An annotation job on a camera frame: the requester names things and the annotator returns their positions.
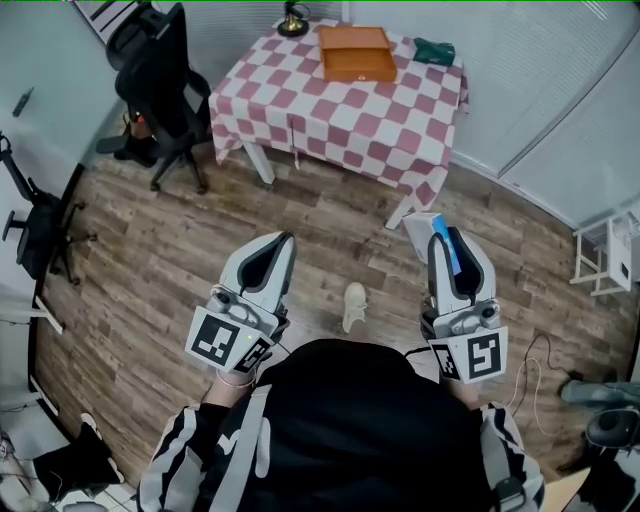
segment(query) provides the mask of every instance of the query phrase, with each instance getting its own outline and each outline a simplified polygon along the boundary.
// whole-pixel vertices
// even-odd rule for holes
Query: checkered tablecloth
[[[429,209],[447,174],[456,111],[468,105],[460,57],[449,68],[412,61],[413,41],[387,32],[395,83],[325,82],[318,28],[296,39],[261,37],[209,98],[221,163],[254,142],[338,164],[403,190]]]

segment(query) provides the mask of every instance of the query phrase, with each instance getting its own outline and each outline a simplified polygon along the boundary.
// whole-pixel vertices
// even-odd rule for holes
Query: table leg
[[[391,214],[391,217],[389,217],[389,220],[384,225],[384,227],[387,229],[396,229],[400,224],[402,217],[407,215],[412,210],[412,208],[413,203],[411,202],[411,199],[409,199],[409,196],[404,196],[402,201],[400,201],[398,207]]]
[[[253,142],[243,142],[243,144],[262,181],[268,184],[273,183],[276,175],[271,168],[267,155],[264,154],[264,148],[260,144],[254,144]]]

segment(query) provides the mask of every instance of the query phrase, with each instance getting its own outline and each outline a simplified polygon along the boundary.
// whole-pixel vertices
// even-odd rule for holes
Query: sneaker
[[[364,310],[367,308],[367,292],[360,283],[351,283],[344,292],[344,318],[342,328],[347,334],[353,322],[364,320]]]

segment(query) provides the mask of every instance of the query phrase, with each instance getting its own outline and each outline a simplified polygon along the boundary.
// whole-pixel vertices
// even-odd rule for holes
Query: blue object
[[[451,267],[453,268],[453,275],[458,275],[462,271],[462,269],[460,268],[460,262],[458,261],[456,251],[453,248],[453,244],[451,243],[451,237],[449,236],[449,230],[447,229],[447,223],[444,221],[444,217],[442,215],[438,215],[435,219],[433,219],[431,225],[433,226],[433,230],[436,233],[440,233],[442,235],[444,243],[447,244],[447,247],[449,248],[449,254],[451,255]]]

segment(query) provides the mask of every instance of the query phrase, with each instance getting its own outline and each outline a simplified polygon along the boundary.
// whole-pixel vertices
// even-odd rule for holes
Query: hand
[[[251,386],[245,386],[255,379],[255,370],[248,374],[219,372],[216,380],[213,381],[209,391],[204,395],[202,403],[222,405],[223,407],[233,407],[235,403],[249,393]]]

